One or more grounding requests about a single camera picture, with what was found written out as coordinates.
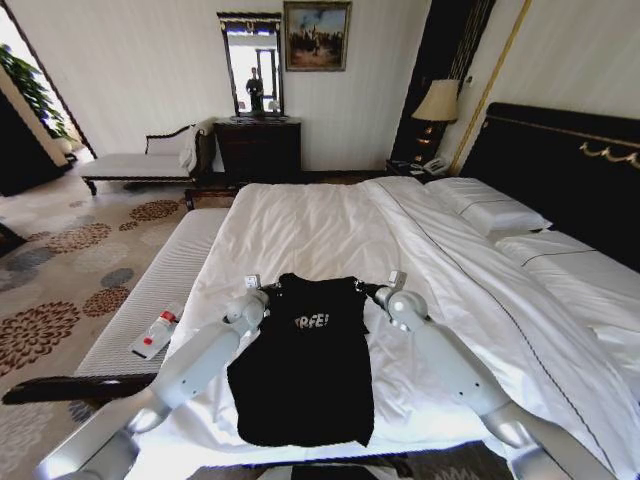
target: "telephone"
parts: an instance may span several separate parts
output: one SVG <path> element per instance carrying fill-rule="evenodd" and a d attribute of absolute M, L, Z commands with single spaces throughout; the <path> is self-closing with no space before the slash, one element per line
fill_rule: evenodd
<path fill-rule="evenodd" d="M 436 157 L 433 160 L 429 160 L 424 165 L 412 163 L 411 166 L 415 169 L 429 172 L 431 175 L 444 175 L 448 167 L 447 163 L 442 157 Z"/>

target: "water bottle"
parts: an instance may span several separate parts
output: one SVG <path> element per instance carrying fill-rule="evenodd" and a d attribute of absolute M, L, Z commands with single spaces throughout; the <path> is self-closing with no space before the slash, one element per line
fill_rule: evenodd
<path fill-rule="evenodd" d="M 153 358 L 171 340 L 183 310 L 181 303 L 171 302 L 147 331 L 130 345 L 129 350 L 145 360 Z"/>

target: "lampshade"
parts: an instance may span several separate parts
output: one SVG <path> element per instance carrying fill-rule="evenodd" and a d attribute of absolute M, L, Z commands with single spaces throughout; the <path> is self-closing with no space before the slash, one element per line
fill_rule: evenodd
<path fill-rule="evenodd" d="M 411 115 L 418 120 L 447 122 L 458 118 L 458 80 L 434 80 L 418 109 Z"/>

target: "mirror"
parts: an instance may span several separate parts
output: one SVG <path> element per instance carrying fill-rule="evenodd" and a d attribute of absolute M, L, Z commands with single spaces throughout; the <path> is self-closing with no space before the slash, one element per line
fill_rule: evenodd
<path fill-rule="evenodd" d="M 284 116 L 280 13 L 218 13 L 239 117 Z"/>

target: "white cushion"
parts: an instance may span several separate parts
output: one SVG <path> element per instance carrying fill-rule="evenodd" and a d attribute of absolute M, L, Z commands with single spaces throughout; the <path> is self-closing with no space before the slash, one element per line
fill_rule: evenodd
<path fill-rule="evenodd" d="M 475 178 L 444 178 L 426 188 L 485 237 L 495 231 L 530 231 L 551 225 L 539 213 Z"/>
<path fill-rule="evenodd" d="M 640 400 L 640 274 L 560 232 L 496 243 L 591 328 Z"/>
<path fill-rule="evenodd" d="M 189 172 L 178 164 L 178 155 L 116 153 L 81 165 L 82 177 L 184 177 Z"/>
<path fill-rule="evenodd" d="M 129 345 L 170 302 L 186 303 L 228 212 L 228 208 L 204 208 L 185 215 L 75 375 L 155 373 L 160 369 L 166 350 L 143 360 L 129 352 Z"/>

